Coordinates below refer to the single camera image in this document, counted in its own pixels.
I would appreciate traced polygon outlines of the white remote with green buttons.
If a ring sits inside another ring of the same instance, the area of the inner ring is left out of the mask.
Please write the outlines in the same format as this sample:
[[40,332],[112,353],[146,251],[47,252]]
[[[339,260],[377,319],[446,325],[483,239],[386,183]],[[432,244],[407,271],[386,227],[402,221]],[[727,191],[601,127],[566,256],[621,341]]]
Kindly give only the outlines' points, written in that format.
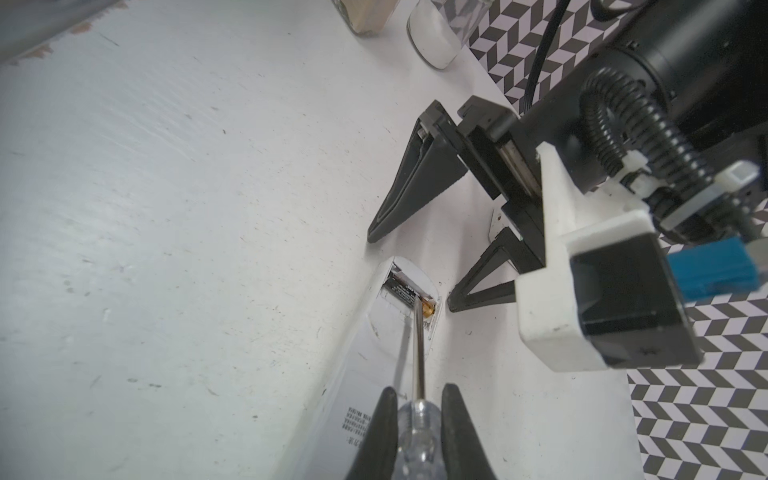
[[424,318],[424,345],[432,343],[442,299],[416,264],[394,256],[374,271],[345,338],[334,353],[317,396],[306,407],[279,463],[279,479],[342,479],[366,435],[385,387],[398,406],[413,394],[413,300],[435,306]]

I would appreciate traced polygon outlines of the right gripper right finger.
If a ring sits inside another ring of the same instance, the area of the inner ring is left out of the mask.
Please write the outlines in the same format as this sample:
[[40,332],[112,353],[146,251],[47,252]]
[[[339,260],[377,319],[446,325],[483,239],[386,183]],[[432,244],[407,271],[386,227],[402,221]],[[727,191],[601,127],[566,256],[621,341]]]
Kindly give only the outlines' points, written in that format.
[[496,480],[497,477],[456,384],[447,383],[442,390],[441,424],[441,443],[447,478]]

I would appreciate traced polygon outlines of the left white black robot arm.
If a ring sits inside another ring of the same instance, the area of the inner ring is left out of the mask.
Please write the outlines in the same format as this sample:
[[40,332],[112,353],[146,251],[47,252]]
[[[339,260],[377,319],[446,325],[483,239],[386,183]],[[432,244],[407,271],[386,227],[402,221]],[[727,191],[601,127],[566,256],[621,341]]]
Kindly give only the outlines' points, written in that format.
[[535,149],[554,146],[576,188],[614,180],[656,229],[684,245],[754,238],[747,221],[767,191],[767,5],[647,1],[539,101],[517,110],[471,97],[452,119],[439,102],[419,117],[367,233],[377,242],[472,174],[503,197],[515,226],[456,286],[463,311],[518,299],[520,281],[479,290],[503,261],[541,269],[543,197]]

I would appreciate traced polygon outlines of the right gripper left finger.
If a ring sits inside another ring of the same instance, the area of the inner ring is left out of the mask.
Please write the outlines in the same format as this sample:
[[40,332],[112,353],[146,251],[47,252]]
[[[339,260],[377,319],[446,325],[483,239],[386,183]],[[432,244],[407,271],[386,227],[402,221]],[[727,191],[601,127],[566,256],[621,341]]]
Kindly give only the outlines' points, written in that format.
[[398,398],[385,387],[346,480],[390,480],[398,449]]

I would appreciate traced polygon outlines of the small silver screwdriver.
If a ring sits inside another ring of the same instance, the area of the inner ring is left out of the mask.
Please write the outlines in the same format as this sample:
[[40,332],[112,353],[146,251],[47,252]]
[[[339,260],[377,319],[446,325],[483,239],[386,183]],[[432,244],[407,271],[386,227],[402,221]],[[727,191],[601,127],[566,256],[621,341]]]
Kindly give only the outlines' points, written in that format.
[[446,479],[441,411],[425,395],[424,304],[413,303],[413,397],[398,411],[398,449],[393,479]]

